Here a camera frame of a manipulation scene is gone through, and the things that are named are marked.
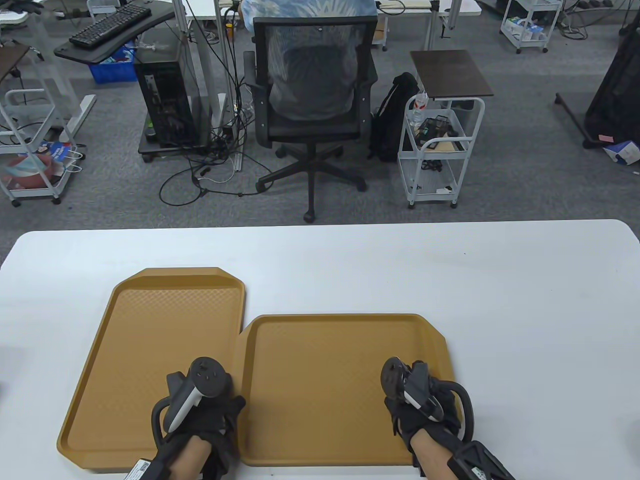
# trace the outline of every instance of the backpack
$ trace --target backpack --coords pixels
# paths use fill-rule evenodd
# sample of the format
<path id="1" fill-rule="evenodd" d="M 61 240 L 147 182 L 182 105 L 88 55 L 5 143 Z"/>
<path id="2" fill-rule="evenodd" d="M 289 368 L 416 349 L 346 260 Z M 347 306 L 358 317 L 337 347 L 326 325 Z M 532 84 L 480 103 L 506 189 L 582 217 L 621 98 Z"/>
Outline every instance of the backpack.
<path id="1" fill-rule="evenodd" d="M 394 78 L 394 85 L 373 115 L 369 158 L 377 156 L 383 162 L 397 160 L 404 106 L 418 93 L 418 82 L 409 72 Z"/>

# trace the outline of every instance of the keyboard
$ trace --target keyboard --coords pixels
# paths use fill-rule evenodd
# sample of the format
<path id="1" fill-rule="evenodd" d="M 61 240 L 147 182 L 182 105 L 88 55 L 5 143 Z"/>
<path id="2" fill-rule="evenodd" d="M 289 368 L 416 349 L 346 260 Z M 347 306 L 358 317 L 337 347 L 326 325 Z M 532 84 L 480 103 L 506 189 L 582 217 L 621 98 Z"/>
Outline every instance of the keyboard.
<path id="1" fill-rule="evenodd" d="M 109 17 L 83 28 L 69 38 L 69 42 L 83 49 L 94 49 L 149 15 L 150 8 L 128 3 Z"/>

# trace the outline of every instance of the chair armrest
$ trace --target chair armrest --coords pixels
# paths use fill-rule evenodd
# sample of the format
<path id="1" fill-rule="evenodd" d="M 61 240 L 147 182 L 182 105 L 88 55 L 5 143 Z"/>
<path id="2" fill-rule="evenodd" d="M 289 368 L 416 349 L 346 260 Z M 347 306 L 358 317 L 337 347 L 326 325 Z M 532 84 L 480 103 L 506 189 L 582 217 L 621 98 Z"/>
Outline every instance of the chair armrest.
<path id="1" fill-rule="evenodd" d="M 255 52 L 249 50 L 244 52 L 244 82 L 251 87 L 258 87 L 255 80 Z"/>
<path id="2" fill-rule="evenodd" d="M 371 86 L 378 81 L 378 72 L 376 71 L 376 64 L 373 62 L 373 56 L 369 51 L 369 69 L 367 70 L 367 77 L 362 82 L 363 86 Z"/>
<path id="3" fill-rule="evenodd" d="M 378 73 L 376 65 L 373 63 L 373 57 L 370 57 L 367 76 L 359 82 L 355 89 L 361 138 L 367 138 L 371 133 L 371 86 L 376 81 L 378 81 Z"/>
<path id="4" fill-rule="evenodd" d="M 255 74 L 255 52 L 246 51 L 244 60 L 244 82 L 249 86 L 253 96 L 253 110 L 255 112 L 255 137 L 258 145 L 271 148 L 269 141 L 269 89 L 259 85 Z"/>

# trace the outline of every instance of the tray rim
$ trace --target tray rim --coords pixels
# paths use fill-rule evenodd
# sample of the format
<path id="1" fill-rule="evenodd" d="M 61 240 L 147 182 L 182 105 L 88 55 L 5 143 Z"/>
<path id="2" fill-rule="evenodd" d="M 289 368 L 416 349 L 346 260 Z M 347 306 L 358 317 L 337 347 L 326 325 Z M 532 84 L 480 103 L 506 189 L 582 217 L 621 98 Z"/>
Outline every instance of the tray rim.
<path id="1" fill-rule="evenodd" d="M 248 324 L 245 328 L 244 328 L 244 335 L 246 335 L 245 338 L 245 345 L 244 345 L 244 351 L 242 352 L 241 355 L 241 359 L 242 359 L 242 366 L 241 366 L 241 370 L 242 370 L 242 375 L 241 375 L 241 384 L 238 387 L 236 387 L 237 393 L 238 394 L 242 394 L 246 401 L 247 404 L 249 403 L 249 398 L 250 395 L 245 395 L 245 388 L 248 388 L 248 391 L 250 392 L 251 390 L 251 385 L 249 384 L 248 387 L 246 387 L 246 382 L 249 381 L 251 382 L 251 376 L 247 375 L 248 373 L 248 368 L 249 365 L 253 365 L 253 360 L 251 362 L 247 362 L 247 357 L 249 355 L 249 353 L 251 351 L 255 351 L 255 341 L 256 341 L 256 337 L 257 337 L 257 332 L 258 329 L 260 328 L 261 325 L 265 324 L 265 323 L 270 323 L 271 321 L 287 321 L 287 322 L 296 322 L 299 323 L 300 317 L 304 317 L 305 319 L 308 319 L 309 321 L 336 321 L 337 318 L 343 318 L 343 317 L 367 317 L 367 319 L 362 319 L 362 320 L 358 320 L 358 321 L 377 321 L 376 317 L 384 317 L 384 320 L 388 320 L 388 317 L 398 317 L 398 319 L 403 319 L 405 321 L 411 321 L 413 323 L 421 323 L 424 322 L 424 328 L 425 330 L 429 331 L 430 334 L 437 334 L 437 336 L 435 338 L 437 338 L 440 341 L 436 341 L 435 343 L 435 350 L 438 351 L 437 355 L 438 357 L 440 357 L 440 355 L 442 355 L 443 353 L 446 354 L 446 358 L 448 359 L 448 362 L 444 362 L 445 365 L 443 365 L 443 370 L 445 370 L 445 372 L 440 372 L 440 377 L 442 379 L 445 380 L 455 380 L 455 375 L 453 372 L 453 366 L 452 366 L 452 362 L 451 362 L 451 356 L 449 354 L 449 348 L 447 346 L 447 341 L 446 338 L 444 337 L 444 335 L 442 335 L 426 318 L 424 318 L 422 315 L 420 314 L 408 314 L 408 313 L 332 313 L 332 314 L 262 314 L 257 316 L 250 324 Z M 241 413 L 241 416 L 243 414 L 246 415 L 246 412 L 248 412 L 248 409 L 245 410 L 244 412 Z M 238 421 L 238 432 L 237 432 L 237 436 L 238 436 L 238 451 L 240 453 L 240 460 L 242 461 L 242 463 L 244 463 L 245 465 L 248 465 L 249 467 L 361 467 L 361 466 L 371 466 L 372 463 L 370 461 L 350 461 L 350 462 L 340 462 L 340 461 L 334 461 L 334 460 L 325 460 L 325 461 L 317 461 L 315 463 L 313 463 L 312 465 L 305 460 L 265 460 L 265 459 L 258 459 L 255 457 L 250 456 L 245 448 L 245 433 L 244 433 L 244 429 L 240 427 L 241 425 L 241 421 L 239 419 Z M 402 464 L 402 463 L 398 463 L 398 462 L 388 462 L 388 463 L 384 463 L 384 462 L 378 462 L 375 463 L 376 466 L 396 466 L 396 465 L 411 465 L 411 460 L 410 458 L 408 458 L 407 463 Z"/>
<path id="2" fill-rule="evenodd" d="M 125 469 L 123 467 L 96 467 L 96 463 L 116 463 L 113 461 L 114 456 L 130 454 L 130 449 L 113 449 L 113 450 L 85 450 L 79 451 L 74 450 L 68 444 L 68 436 L 71 432 L 71 429 L 74 424 L 74 420 L 82 401 L 82 397 L 84 394 L 84 390 L 86 388 L 86 384 L 88 383 L 89 377 L 91 375 L 91 371 L 93 369 L 93 365 L 95 363 L 98 352 L 100 351 L 100 345 L 102 344 L 102 340 L 104 338 L 104 334 L 109 326 L 109 320 L 111 319 L 111 314 L 113 313 L 113 309 L 115 307 L 117 298 L 120 294 L 122 294 L 126 290 L 179 290 L 180 287 L 172 287 L 172 288 L 162 288 L 158 286 L 147 286 L 147 287 L 133 287 L 129 284 L 131 282 L 135 283 L 136 279 L 140 278 L 171 278 L 171 277 L 184 277 L 184 276 L 220 276 L 223 278 L 227 278 L 231 282 L 235 282 L 237 285 L 230 286 L 227 288 L 235 288 L 240 290 L 240 302 L 239 308 L 240 313 L 238 318 L 235 319 L 237 325 L 237 334 L 239 335 L 243 330 L 243 320 L 244 320 L 244 307 L 246 303 L 246 286 L 242 280 L 230 273 L 222 270 L 219 267 L 165 267 L 165 268 L 145 268 L 135 275 L 132 275 L 120 283 L 118 283 L 113 290 L 111 291 L 111 295 L 109 296 L 109 300 L 104 309 L 104 313 L 102 314 L 102 319 L 100 320 L 100 324 L 98 325 L 96 334 L 93 338 L 93 342 L 91 344 L 91 348 L 89 349 L 89 353 L 87 354 L 86 360 L 84 362 L 84 366 L 82 369 L 82 373 L 78 379 L 76 389 L 74 390 L 74 394 L 72 396 L 71 402 L 69 403 L 69 407 L 67 410 L 67 414 L 65 415 L 65 419 L 60 427 L 60 433 L 58 434 L 58 439 L 56 441 L 56 448 L 58 452 L 66 457 L 71 462 L 75 463 L 78 467 L 92 470 L 94 472 L 99 473 L 112 473 L 112 472 L 124 472 Z M 210 289 L 221 289 L 224 287 L 208 287 Z M 237 335 L 233 338 L 234 349 L 235 344 L 237 342 Z M 153 458 L 156 454 L 156 451 L 148 451 L 148 455 L 150 459 Z"/>

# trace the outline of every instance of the hand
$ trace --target hand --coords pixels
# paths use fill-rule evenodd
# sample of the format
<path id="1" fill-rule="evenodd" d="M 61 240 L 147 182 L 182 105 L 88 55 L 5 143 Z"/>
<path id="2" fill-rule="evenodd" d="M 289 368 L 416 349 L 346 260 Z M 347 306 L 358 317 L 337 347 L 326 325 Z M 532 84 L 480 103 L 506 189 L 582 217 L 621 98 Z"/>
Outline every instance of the hand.
<path id="1" fill-rule="evenodd" d="M 228 472 L 231 459 L 235 456 L 233 439 L 237 416 L 245 403 L 241 396 L 203 397 L 198 406 L 192 407 L 180 426 L 164 438 L 156 458 L 170 464 L 182 452 L 189 439 L 197 436 L 209 442 L 212 447 L 202 468 L 203 478 L 219 479 Z"/>
<path id="2" fill-rule="evenodd" d="M 434 422 L 423 415 L 416 407 L 404 401 L 385 398 L 385 406 L 391 413 L 394 424 L 394 435 L 400 434 L 407 449 L 413 453 L 411 439 L 421 429 L 425 429 L 433 440 L 454 453 L 463 444 L 457 437 L 460 431 L 460 420 L 456 410 L 456 401 L 453 393 L 438 385 L 432 390 L 436 400 L 442 405 L 444 418 L 442 422 Z"/>

